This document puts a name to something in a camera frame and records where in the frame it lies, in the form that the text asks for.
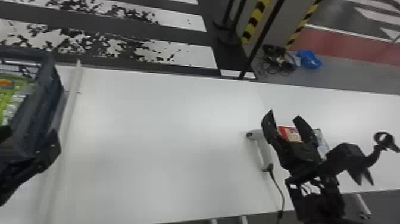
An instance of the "floor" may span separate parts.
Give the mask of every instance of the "floor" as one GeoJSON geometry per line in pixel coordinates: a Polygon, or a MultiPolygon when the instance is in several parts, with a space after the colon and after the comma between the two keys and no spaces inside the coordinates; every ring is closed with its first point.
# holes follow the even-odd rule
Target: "floor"
{"type": "Polygon", "coordinates": [[[399,35],[399,0],[325,0],[291,50],[400,66],[399,35]]]}
{"type": "Polygon", "coordinates": [[[222,77],[241,70],[246,55],[240,47],[218,42],[210,8],[218,11],[220,5],[207,0],[3,0],[0,44],[46,49],[58,62],[79,58],[91,66],[222,77]]]}
{"type": "Polygon", "coordinates": [[[319,69],[299,67],[283,77],[260,71],[260,59],[252,66],[261,82],[400,94],[400,45],[392,43],[398,35],[399,0],[324,0],[290,49],[314,51],[319,69]]]}

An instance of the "plastic bag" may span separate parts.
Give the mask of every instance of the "plastic bag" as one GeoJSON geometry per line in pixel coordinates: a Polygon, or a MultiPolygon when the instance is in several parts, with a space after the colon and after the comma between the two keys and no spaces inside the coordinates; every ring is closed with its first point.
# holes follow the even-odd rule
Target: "plastic bag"
{"type": "Polygon", "coordinates": [[[303,67],[316,69],[322,65],[322,62],[310,50],[300,50],[296,56],[301,59],[301,66],[303,67]]]}

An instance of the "black cable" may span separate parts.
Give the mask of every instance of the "black cable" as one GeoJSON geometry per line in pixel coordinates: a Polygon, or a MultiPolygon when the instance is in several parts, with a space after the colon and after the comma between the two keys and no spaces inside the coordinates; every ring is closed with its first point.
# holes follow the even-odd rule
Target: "black cable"
{"type": "Polygon", "coordinates": [[[280,189],[278,183],[277,183],[276,180],[275,180],[275,176],[274,176],[273,170],[274,170],[274,165],[271,163],[271,164],[269,164],[268,167],[266,168],[266,171],[269,172],[269,174],[270,174],[270,176],[271,176],[271,179],[272,179],[272,181],[274,182],[274,184],[275,184],[276,188],[278,189],[279,194],[280,194],[280,196],[281,196],[281,198],[282,198],[282,206],[281,206],[281,208],[280,208],[280,211],[278,211],[277,220],[276,220],[276,223],[279,224],[279,222],[281,221],[281,219],[282,219],[282,217],[283,217],[283,210],[285,209],[285,196],[283,195],[282,190],[280,189]]]}

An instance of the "gray floor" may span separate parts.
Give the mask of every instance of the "gray floor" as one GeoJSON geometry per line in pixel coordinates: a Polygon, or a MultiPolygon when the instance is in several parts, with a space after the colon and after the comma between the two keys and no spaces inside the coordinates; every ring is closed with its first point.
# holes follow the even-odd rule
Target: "gray floor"
{"type": "Polygon", "coordinates": [[[318,69],[298,67],[289,77],[260,72],[260,60],[255,58],[253,71],[260,82],[343,89],[400,95],[400,67],[318,55],[323,65],[318,69]]]}

